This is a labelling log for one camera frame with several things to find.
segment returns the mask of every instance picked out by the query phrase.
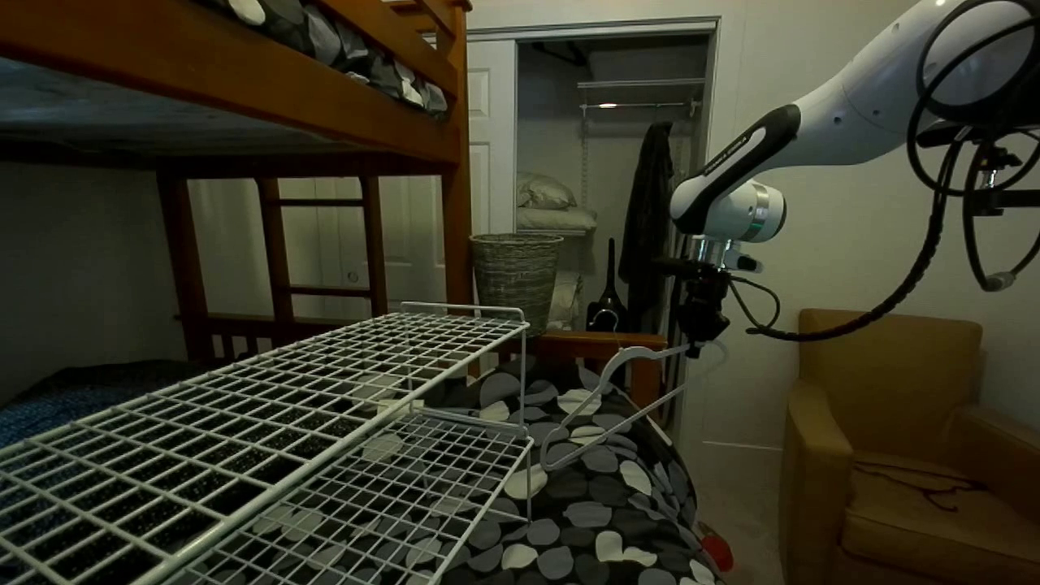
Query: brown armchair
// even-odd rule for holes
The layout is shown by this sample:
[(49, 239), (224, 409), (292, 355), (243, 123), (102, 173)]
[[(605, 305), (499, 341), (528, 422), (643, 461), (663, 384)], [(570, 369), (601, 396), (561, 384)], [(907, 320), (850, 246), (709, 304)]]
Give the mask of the brown armchair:
[[(808, 308), (801, 328), (853, 315)], [(801, 346), (779, 481), (788, 585), (1040, 581), (1040, 439), (982, 414), (980, 376), (975, 323), (888, 315)]]

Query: patterned fabric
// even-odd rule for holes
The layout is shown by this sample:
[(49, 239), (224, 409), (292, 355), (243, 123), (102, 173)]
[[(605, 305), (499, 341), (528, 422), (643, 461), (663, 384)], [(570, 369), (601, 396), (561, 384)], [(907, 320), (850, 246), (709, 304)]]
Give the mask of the patterned fabric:
[[(494, 512), (528, 512), (535, 522), (489, 513), (457, 557), (445, 581), (623, 581), (623, 585), (702, 585), (714, 581), (709, 557), (699, 549), (697, 492), (678, 449), (650, 427), (609, 436), (571, 466), (555, 459), (597, 439), (632, 418), (617, 393), (592, 400), (570, 429), (561, 429), (596, 376), (578, 369), (535, 372), (525, 396), (525, 422), (537, 439), (531, 467), (506, 481)], [(489, 422), (519, 420), (519, 376), (506, 363), (486, 376), (478, 392), (457, 392), (433, 407), (470, 409)]]
[(146, 392), (185, 381), (192, 375), (198, 375), (198, 369), (176, 362), (134, 362), (58, 372), (32, 384), (0, 409), (0, 447), (30, 439), (54, 427), (134, 400)]
[(405, 61), (396, 61), (380, 45), (372, 45), (359, 30), (347, 30), (341, 19), (322, 15), (309, 0), (198, 0), (208, 5), (239, 22), (259, 30), (263, 36), (292, 45), (372, 88), (380, 96), (412, 106), (429, 113), (445, 113), (450, 99), (442, 88), (416, 80)]

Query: cushion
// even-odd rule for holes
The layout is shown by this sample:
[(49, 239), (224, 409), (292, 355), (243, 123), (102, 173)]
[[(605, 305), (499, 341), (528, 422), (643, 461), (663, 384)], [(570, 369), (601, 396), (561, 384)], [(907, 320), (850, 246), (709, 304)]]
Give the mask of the cushion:
[(525, 230), (596, 230), (596, 218), (585, 210), (516, 210), (516, 227)]
[[(808, 308), (804, 331), (826, 331), (857, 312)], [(957, 414), (975, 400), (982, 325), (888, 315), (856, 335), (801, 346), (801, 376), (828, 393), (856, 449), (941, 459)]]
[(1040, 526), (960, 471), (857, 461), (853, 492), (850, 557), (942, 581), (1040, 581)]
[(519, 177), (519, 210), (576, 210), (576, 195), (546, 177)]

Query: white wire rack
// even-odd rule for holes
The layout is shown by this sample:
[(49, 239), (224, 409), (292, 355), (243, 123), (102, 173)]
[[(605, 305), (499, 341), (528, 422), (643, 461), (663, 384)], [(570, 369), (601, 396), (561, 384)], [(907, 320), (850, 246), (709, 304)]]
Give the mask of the white wire rack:
[(198, 557), (176, 581), (440, 581), (531, 447), (506, 427), (440, 414), (400, 420)]
[(516, 308), (411, 305), (10, 447), (0, 581), (164, 581), (525, 331)]

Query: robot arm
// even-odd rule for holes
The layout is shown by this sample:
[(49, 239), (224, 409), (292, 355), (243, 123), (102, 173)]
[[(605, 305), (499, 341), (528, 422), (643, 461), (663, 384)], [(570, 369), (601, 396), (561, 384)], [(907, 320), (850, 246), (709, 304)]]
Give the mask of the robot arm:
[[(785, 195), (752, 177), (777, 167), (856, 167), (919, 130), (1009, 134), (1040, 120), (1040, 0), (919, 0), (879, 32), (836, 80), (749, 127), (671, 201), (694, 234), (689, 305), (720, 315), (725, 288), (699, 284), (734, 268), (740, 241), (785, 227)], [(725, 328), (697, 325), (694, 341)]]

